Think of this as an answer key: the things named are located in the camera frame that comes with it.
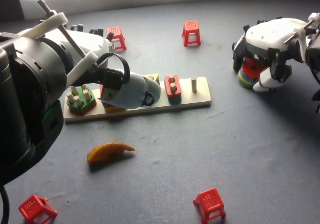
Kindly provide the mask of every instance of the red stool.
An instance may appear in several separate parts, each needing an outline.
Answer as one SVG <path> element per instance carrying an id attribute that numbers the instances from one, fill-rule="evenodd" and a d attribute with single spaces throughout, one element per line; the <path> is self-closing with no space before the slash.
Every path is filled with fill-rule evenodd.
<path id="1" fill-rule="evenodd" d="M 215 188 L 199 193 L 193 200 L 201 216 L 202 224 L 207 224 L 209 220 L 218 216 L 225 217 L 224 204 Z"/>
<path id="2" fill-rule="evenodd" d="M 189 34 L 196 34 L 195 35 L 196 41 L 189 42 Z M 184 44 L 183 46 L 185 47 L 188 44 L 195 44 L 195 43 L 197 43 L 198 45 L 201 45 L 200 30 L 199 30 L 199 24 L 197 20 L 187 21 L 184 23 L 182 37 L 183 37 L 183 44 Z"/>
<path id="3" fill-rule="evenodd" d="M 55 218 L 58 212 L 48 204 L 48 199 L 46 197 L 40 197 L 37 195 L 30 196 L 24 203 L 19 206 L 19 211 L 24 216 L 27 221 L 31 224 L 37 224 L 34 221 L 35 218 L 42 214 L 47 214 L 48 217 L 41 222 L 41 224 L 46 223 L 51 218 Z"/>
<path id="4" fill-rule="evenodd" d="M 116 47 L 115 49 L 116 49 L 116 50 L 118 50 L 118 49 L 126 50 L 127 48 L 126 48 L 126 45 L 125 45 L 125 38 L 124 38 L 124 36 L 122 35 L 122 32 L 121 32 L 120 27 L 107 28 L 107 30 L 106 30 L 107 35 L 108 35 L 110 32 L 113 32 L 113 33 L 114 33 L 112 39 L 113 39 L 113 40 L 114 40 L 114 39 L 119 39 L 120 44 L 121 44 L 121 46 Z"/>

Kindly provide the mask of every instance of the miniature plastic stool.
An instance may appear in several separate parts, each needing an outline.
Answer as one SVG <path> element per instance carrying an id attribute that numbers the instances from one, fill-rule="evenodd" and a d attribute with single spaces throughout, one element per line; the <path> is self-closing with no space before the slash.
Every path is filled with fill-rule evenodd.
<path id="1" fill-rule="evenodd" d="M 35 218 L 42 214 L 47 214 L 48 217 L 41 222 L 41 224 L 46 223 L 51 218 L 55 218 L 58 212 L 48 204 L 48 199 L 46 197 L 40 197 L 37 195 L 30 196 L 24 203 L 19 206 L 19 211 L 24 216 L 27 221 L 32 224 L 37 224 L 34 221 Z"/>
<path id="2" fill-rule="evenodd" d="M 207 224 L 209 220 L 218 216 L 225 217 L 224 204 L 215 188 L 199 193 L 193 200 L 201 216 L 202 224 Z"/>
<path id="3" fill-rule="evenodd" d="M 196 34 L 195 35 L 196 41 L 189 42 L 189 34 Z M 183 46 L 185 47 L 188 44 L 195 44 L 195 43 L 197 43 L 198 45 L 201 45 L 200 30 L 199 30 L 199 24 L 197 20 L 187 21 L 184 23 L 182 37 L 183 37 L 183 44 L 184 44 Z"/>
<path id="4" fill-rule="evenodd" d="M 119 39 L 120 41 L 120 45 L 119 47 L 116 47 L 115 49 L 118 50 L 118 49 L 123 49 L 123 50 L 126 50 L 126 45 L 125 45 L 125 38 L 121 32 L 121 29 L 120 27 L 111 27 L 111 28 L 107 28 L 106 30 L 106 33 L 107 35 L 110 33 L 110 32 L 113 32 L 114 35 L 113 35 L 113 38 L 112 39 Z"/>

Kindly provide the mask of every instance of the table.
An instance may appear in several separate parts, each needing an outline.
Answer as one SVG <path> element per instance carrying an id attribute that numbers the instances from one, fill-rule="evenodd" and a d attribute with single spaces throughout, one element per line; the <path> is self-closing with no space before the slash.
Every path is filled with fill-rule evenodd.
<path id="1" fill-rule="evenodd" d="M 192 200 L 212 187 L 227 224 L 319 223 L 320 120 L 311 101 L 319 85 L 309 68 L 289 61 L 292 78 L 275 94 L 248 91 L 232 69 L 231 50 L 244 25 L 277 16 L 307 21 L 318 7 L 319 0 L 215 0 L 69 16 L 68 26 L 82 23 L 85 32 L 120 26 L 128 47 L 121 54 L 134 72 L 207 77 L 213 102 L 65 125 L 43 160 L 6 185 L 10 223 L 24 222 L 18 206 L 32 194 L 58 211 L 55 224 L 200 223 Z M 189 20 L 199 22 L 199 48 L 182 45 Z M 35 23 L 0 30 L 16 33 Z M 136 151 L 90 170 L 87 152 L 109 141 Z"/>

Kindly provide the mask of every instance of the wooden shape sorter toy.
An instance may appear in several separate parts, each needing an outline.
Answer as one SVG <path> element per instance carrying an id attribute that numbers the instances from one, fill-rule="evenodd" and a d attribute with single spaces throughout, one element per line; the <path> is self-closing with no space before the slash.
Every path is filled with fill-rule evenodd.
<path id="1" fill-rule="evenodd" d="M 148 78 L 155 79 L 155 74 L 145 75 Z M 83 114 L 77 114 L 75 111 L 70 111 L 67 104 L 68 98 L 65 97 L 64 113 L 63 117 L 66 123 L 78 122 L 78 121 L 89 121 L 108 117 L 117 116 L 129 116 L 135 114 L 154 113 L 158 111 L 169 111 L 169 110 L 180 110 L 183 108 L 196 108 L 201 106 L 209 106 L 211 104 L 211 95 L 206 77 L 190 78 L 190 79 L 179 79 L 179 87 L 181 90 L 181 101 L 172 102 L 170 101 L 165 82 L 160 81 L 161 96 L 157 103 L 151 106 L 142 106 L 136 109 L 122 109 L 113 108 L 112 111 L 108 111 L 108 108 L 103 106 L 102 102 L 98 99 L 100 97 L 100 89 L 92 90 L 94 98 L 96 99 L 96 105 L 89 111 Z"/>

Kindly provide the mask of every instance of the wooden base board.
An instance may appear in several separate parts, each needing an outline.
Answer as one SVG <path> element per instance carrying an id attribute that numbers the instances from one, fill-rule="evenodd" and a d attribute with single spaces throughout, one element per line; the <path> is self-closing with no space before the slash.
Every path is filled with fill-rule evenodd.
<path id="1" fill-rule="evenodd" d="M 161 97 L 157 103 L 153 104 L 150 107 L 139 107 L 137 109 L 132 109 L 132 110 L 126 109 L 126 110 L 107 113 L 104 110 L 104 107 L 101 101 L 97 99 L 98 97 L 100 97 L 100 90 L 97 89 L 92 91 L 97 101 L 96 106 L 82 116 L 75 115 L 70 112 L 69 106 L 66 104 L 67 97 L 65 97 L 63 117 L 66 123 L 71 123 L 71 122 L 96 120 L 100 118 L 108 118 L 108 117 L 116 117 L 116 116 L 153 113 L 156 111 L 208 106 L 211 104 L 211 95 L 210 95 L 209 86 L 208 86 L 206 77 L 199 77 L 196 79 L 197 91 L 195 93 L 192 91 L 191 79 L 182 79 L 182 80 L 179 80 L 179 82 L 181 86 L 182 101 L 180 104 L 177 104 L 177 105 L 172 105 L 169 103 L 164 82 L 160 81 Z"/>

